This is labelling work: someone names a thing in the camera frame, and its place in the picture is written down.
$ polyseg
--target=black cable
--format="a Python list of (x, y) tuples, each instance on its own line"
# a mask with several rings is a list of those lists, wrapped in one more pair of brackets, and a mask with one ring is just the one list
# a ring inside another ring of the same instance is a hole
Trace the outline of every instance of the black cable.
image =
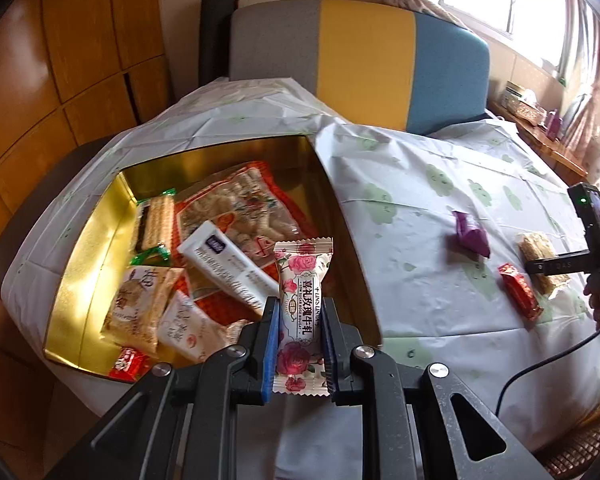
[(504, 397), (504, 393), (507, 391), (507, 388), (509, 388), (514, 381), (517, 381), (520, 377), (522, 377), (523, 375), (528, 374), (529, 372), (532, 372), (534, 370), (537, 370), (540, 367), (543, 367), (544, 365), (547, 365), (549, 363), (553, 363), (554, 361), (557, 361), (558, 359), (563, 358), (565, 355), (569, 355), (572, 352), (575, 352), (577, 349), (582, 348), (584, 345), (586, 345), (587, 343), (593, 341), (595, 338), (597, 338), (600, 335), (600, 328), (597, 329), (593, 334), (591, 334), (589, 337), (583, 339), (582, 341), (580, 341), (579, 343), (577, 343), (576, 345), (572, 346), (571, 348), (567, 348), (566, 350), (560, 352), (559, 354), (556, 354), (552, 357), (549, 357), (547, 359), (544, 359), (534, 365), (529, 366), (528, 368), (525, 368), (524, 370), (522, 370), (521, 372), (518, 372), (517, 374), (515, 374), (512, 378), (510, 378), (506, 384), (502, 387), (502, 390), (500, 392), (500, 396), (498, 397), (498, 403), (496, 405), (496, 416), (500, 415), (500, 407), (502, 405), (502, 398)]

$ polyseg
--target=metal screw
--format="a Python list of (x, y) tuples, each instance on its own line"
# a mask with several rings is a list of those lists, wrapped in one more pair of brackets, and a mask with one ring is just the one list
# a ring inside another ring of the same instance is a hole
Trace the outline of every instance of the metal screw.
[(429, 372), (431, 372), (431, 375), (433, 375), (434, 377), (438, 377), (441, 379), (449, 375), (449, 368), (447, 368), (442, 363), (433, 363), (429, 367)]
[(151, 373), (156, 377), (165, 377), (171, 373), (169, 363), (157, 363), (151, 368)]
[(353, 349), (353, 353), (360, 357), (360, 359), (371, 359), (376, 354), (376, 351), (371, 346), (360, 345)]
[(226, 353), (229, 357), (242, 357), (247, 353), (247, 349), (242, 345), (231, 345), (226, 348)]

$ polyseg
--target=snack bag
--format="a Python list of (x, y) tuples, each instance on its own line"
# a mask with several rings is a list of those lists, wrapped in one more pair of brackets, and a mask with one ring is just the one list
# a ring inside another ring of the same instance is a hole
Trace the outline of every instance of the snack bag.
[(513, 264), (499, 266), (498, 272), (502, 276), (509, 296), (516, 302), (520, 314), (529, 321), (536, 320), (542, 314), (542, 307), (538, 305), (538, 300), (522, 272)]
[(274, 254), (280, 273), (280, 337), (273, 391), (328, 395), (319, 321), (333, 239), (279, 242)]
[(456, 217), (456, 235), (462, 247), (488, 258), (491, 255), (487, 233), (475, 219), (460, 211), (452, 211)]
[(168, 260), (173, 241), (174, 195), (175, 190), (169, 189), (160, 196), (138, 203), (132, 237), (132, 249), (136, 254), (155, 253)]
[(178, 246), (178, 252), (227, 294), (249, 305), (260, 317), (278, 284), (227, 236), (207, 220)]
[(179, 354), (201, 363), (211, 354), (238, 341), (247, 320), (222, 326), (200, 310), (191, 299), (177, 290), (158, 326), (158, 341)]
[[(516, 237), (516, 241), (526, 262), (557, 256), (554, 246), (552, 246), (549, 238), (544, 233), (519, 234)], [(556, 274), (555, 276), (533, 274), (532, 279), (538, 284), (540, 294), (544, 294), (549, 298), (553, 297), (556, 290), (566, 286), (570, 281), (570, 277), (566, 274)]]
[[(264, 162), (249, 162), (211, 176), (178, 193), (173, 247), (177, 248), (206, 220), (211, 220), (264, 273), (277, 282), (273, 245), (314, 235), (298, 206), (275, 184)], [(222, 325), (259, 316), (219, 287), (177, 250), (173, 261), (186, 268), (189, 294), (200, 309)]]
[(113, 363), (109, 377), (122, 381), (135, 382), (146, 371), (147, 356), (134, 348), (125, 347)]
[(100, 333), (120, 346), (155, 356), (160, 316), (181, 273), (169, 267), (128, 267)]

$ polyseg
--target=wooden shelf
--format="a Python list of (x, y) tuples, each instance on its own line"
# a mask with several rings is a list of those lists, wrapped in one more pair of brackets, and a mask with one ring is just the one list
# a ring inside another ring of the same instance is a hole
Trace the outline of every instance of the wooden shelf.
[(556, 173), (567, 183), (575, 184), (586, 179), (588, 173), (584, 169), (582, 161), (577, 158), (571, 150), (564, 147), (557, 140), (551, 140), (546, 136), (544, 130), (533, 126), (525, 119), (516, 117), (506, 108), (494, 101), (489, 101), (487, 108), (495, 115), (505, 118), (507, 121), (516, 123), (518, 133), (538, 155), (551, 157), (560, 167), (556, 167)]

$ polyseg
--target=blue gripper pad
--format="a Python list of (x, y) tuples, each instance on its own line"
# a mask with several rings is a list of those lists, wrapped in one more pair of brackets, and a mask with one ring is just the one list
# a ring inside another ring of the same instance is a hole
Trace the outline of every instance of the blue gripper pad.
[(262, 400), (266, 404), (269, 402), (273, 389), (273, 376), (276, 373), (276, 357), (278, 355), (278, 330), (280, 328), (280, 300), (276, 298), (276, 303), (271, 313), (271, 322), (269, 325), (269, 336), (267, 337), (267, 346), (262, 358)]

